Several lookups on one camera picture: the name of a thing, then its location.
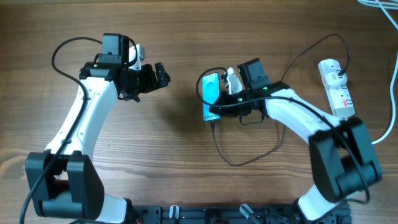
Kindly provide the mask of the blue Galaxy smartphone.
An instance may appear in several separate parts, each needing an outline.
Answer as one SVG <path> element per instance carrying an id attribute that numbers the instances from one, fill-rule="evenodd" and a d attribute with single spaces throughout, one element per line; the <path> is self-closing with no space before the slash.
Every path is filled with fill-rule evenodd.
<path id="1" fill-rule="evenodd" d="M 218 73 L 211 73 L 202 78 L 202 96 L 203 100 L 209 104 L 214 104 L 220 95 L 220 82 Z M 214 121 L 220 119 L 220 116 L 210 112 L 210 106 L 203 104 L 203 120 Z"/>

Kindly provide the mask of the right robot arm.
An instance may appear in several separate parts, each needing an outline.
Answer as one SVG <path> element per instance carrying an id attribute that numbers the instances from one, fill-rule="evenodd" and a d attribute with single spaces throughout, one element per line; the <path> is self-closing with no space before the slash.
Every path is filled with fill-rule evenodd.
<path id="1" fill-rule="evenodd" d="M 314 185 L 297 200 L 304 222 L 316 223 L 340 205 L 352 201 L 382 179 L 382 170 L 366 125 L 357 117 L 328 114 L 305 100 L 286 83 L 272 83 L 258 58 L 226 70 L 221 79 L 227 91 L 204 100 L 210 113 L 245 116 L 258 110 L 281 122 L 309 147 Z"/>

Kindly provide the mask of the white USB charger plug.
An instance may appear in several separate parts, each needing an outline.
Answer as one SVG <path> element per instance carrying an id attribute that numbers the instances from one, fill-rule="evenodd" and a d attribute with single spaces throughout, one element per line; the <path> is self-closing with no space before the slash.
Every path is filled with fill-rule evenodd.
<path id="1" fill-rule="evenodd" d="M 338 72 L 329 72 L 324 75 L 324 84 L 328 89 L 338 88 L 339 86 L 346 84 L 346 82 L 346 74 L 339 75 Z"/>

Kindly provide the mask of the black mounting rail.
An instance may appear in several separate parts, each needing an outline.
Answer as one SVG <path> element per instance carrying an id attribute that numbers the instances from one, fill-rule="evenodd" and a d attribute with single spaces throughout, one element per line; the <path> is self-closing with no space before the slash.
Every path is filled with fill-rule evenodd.
<path id="1" fill-rule="evenodd" d="M 126 215 L 132 224 L 283 224 L 309 223 L 293 204 L 253 207 L 130 206 Z"/>

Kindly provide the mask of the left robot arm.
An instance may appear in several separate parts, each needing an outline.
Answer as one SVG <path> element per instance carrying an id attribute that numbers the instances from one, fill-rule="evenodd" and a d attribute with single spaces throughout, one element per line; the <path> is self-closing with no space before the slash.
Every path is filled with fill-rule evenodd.
<path id="1" fill-rule="evenodd" d="M 78 92 L 57 135 L 25 160 L 25 203 L 40 217 L 73 223 L 140 223 L 131 200 L 105 192 L 93 152 L 115 102 L 138 101 L 141 93 L 166 87 L 170 76 L 162 63 L 144 63 L 144 49 L 126 35 L 105 33 L 100 44 L 74 78 Z"/>

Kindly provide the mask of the white power strip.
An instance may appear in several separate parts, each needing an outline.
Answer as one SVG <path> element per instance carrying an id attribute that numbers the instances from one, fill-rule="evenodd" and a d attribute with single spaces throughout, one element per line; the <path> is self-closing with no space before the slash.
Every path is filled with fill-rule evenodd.
<path id="1" fill-rule="evenodd" d="M 340 75 L 342 69 L 339 62 L 334 59 L 322 60 L 318 69 L 332 114 L 343 119 L 353 116 L 355 110 L 348 91 L 347 76 L 345 73 Z"/>

